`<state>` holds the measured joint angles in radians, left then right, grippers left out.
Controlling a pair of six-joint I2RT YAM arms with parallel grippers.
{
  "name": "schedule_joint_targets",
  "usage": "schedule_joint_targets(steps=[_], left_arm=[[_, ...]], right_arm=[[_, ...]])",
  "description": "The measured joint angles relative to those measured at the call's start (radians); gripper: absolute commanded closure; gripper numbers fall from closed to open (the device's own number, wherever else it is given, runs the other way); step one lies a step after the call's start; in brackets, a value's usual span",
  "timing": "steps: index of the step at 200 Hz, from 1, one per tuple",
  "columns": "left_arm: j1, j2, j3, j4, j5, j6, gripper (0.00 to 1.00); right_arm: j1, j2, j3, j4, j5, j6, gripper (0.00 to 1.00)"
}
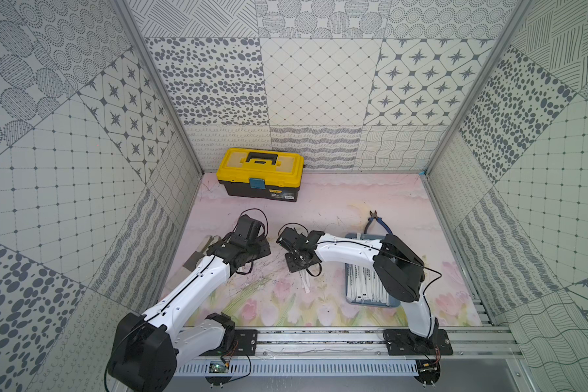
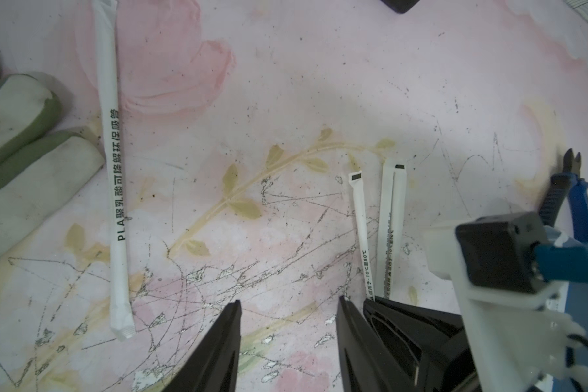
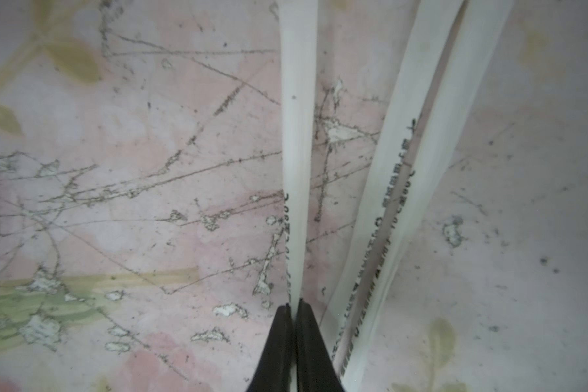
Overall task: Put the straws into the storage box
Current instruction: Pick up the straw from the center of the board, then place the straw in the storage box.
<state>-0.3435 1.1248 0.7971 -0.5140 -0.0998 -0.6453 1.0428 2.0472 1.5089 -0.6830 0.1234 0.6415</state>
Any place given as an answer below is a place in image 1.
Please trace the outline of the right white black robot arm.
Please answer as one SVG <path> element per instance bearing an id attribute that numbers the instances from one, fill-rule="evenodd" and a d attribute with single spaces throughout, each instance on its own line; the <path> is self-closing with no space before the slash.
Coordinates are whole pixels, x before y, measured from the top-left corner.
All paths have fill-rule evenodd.
<path id="1" fill-rule="evenodd" d="M 276 240 L 286 251 L 290 272 L 337 262 L 373 270 L 385 291 L 400 302 L 411 334 L 431 339 L 438 325 L 426 300 L 424 261 L 399 237 L 341 238 L 313 230 L 308 235 L 287 227 Z"/>

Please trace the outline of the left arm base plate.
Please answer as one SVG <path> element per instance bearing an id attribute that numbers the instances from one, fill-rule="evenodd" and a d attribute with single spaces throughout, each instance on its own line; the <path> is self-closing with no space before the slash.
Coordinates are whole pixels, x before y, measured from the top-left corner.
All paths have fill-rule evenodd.
<path id="1" fill-rule="evenodd" d="M 258 333 L 256 329 L 235 329 L 225 334 L 223 343 L 217 349 L 204 353 L 204 356 L 252 357 L 256 354 Z"/>

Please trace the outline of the blue plastic storage tray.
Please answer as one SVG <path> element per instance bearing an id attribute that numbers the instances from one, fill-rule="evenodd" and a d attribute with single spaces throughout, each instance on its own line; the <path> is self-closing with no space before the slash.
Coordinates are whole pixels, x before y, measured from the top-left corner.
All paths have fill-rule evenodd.
<path id="1" fill-rule="evenodd" d="M 397 308 L 400 301 L 382 286 L 374 269 L 346 265 L 346 301 L 351 305 Z"/>

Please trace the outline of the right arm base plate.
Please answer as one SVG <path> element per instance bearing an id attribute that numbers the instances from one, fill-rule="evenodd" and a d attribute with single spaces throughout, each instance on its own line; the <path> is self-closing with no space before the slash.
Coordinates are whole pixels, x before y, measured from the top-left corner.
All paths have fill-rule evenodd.
<path id="1" fill-rule="evenodd" d="M 449 335 L 442 329 L 436 330 L 431 338 L 415 335 L 408 329 L 386 329 L 382 336 L 389 355 L 453 355 Z"/>

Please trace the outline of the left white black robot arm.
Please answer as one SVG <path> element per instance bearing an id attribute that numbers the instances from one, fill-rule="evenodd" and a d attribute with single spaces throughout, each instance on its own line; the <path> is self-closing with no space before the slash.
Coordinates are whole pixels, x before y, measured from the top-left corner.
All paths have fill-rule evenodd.
<path id="1" fill-rule="evenodd" d="M 166 297 L 142 315 L 122 318 L 102 378 L 112 377 L 135 391 L 162 391 L 179 364 L 203 354 L 234 355 L 238 341 L 230 316 L 212 313 L 195 327 L 185 324 L 221 285 L 244 275 L 244 266 L 269 256 L 268 228 L 267 220 L 243 212 L 234 229 L 209 246 Z"/>

